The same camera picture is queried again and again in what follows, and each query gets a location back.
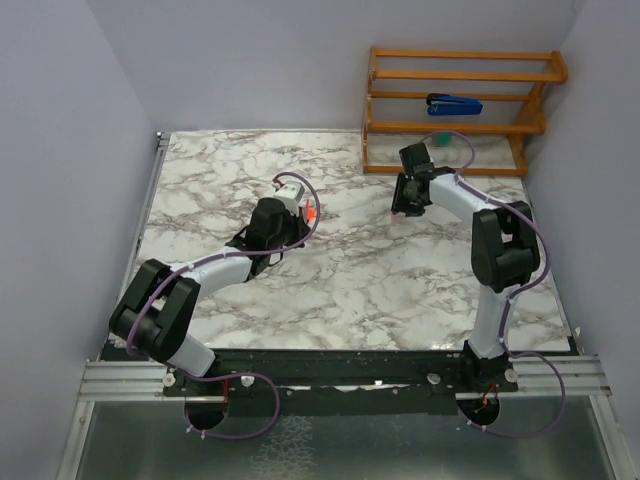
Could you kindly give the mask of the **orange black highlighter pen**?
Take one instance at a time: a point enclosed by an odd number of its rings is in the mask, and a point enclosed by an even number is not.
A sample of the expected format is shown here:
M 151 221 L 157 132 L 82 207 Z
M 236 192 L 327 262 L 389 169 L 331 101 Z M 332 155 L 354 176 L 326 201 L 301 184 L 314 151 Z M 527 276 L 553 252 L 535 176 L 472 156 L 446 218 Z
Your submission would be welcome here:
M 311 225 L 317 216 L 317 211 L 315 207 L 311 204 L 309 199 L 306 200 L 305 206 L 303 208 L 304 220 L 307 224 Z

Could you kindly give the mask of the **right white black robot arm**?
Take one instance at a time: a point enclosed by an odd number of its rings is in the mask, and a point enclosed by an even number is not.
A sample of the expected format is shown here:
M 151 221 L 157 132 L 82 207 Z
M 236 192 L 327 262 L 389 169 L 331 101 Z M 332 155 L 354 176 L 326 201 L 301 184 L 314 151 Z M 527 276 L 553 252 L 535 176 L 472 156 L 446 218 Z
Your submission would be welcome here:
M 506 340 L 516 296 L 540 266 L 529 205 L 506 203 L 469 185 L 449 167 L 434 165 L 424 143 L 399 151 L 391 212 L 422 216 L 431 205 L 456 216 L 471 230 L 472 272 L 480 284 L 475 323 L 463 347 L 461 383 L 481 391 L 506 368 Z

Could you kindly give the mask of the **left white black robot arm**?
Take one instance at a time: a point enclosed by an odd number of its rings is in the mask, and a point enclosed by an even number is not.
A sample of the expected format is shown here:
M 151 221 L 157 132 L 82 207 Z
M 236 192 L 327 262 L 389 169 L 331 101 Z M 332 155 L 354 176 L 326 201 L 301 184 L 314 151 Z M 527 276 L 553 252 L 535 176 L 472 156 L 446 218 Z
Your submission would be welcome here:
M 116 306 L 109 330 L 129 352 L 186 372 L 186 382 L 206 395 L 220 385 L 215 353 L 188 334 L 197 303 L 227 286 L 245 283 L 310 234 L 297 200 L 262 198 L 250 222 L 217 253 L 191 263 L 144 262 Z

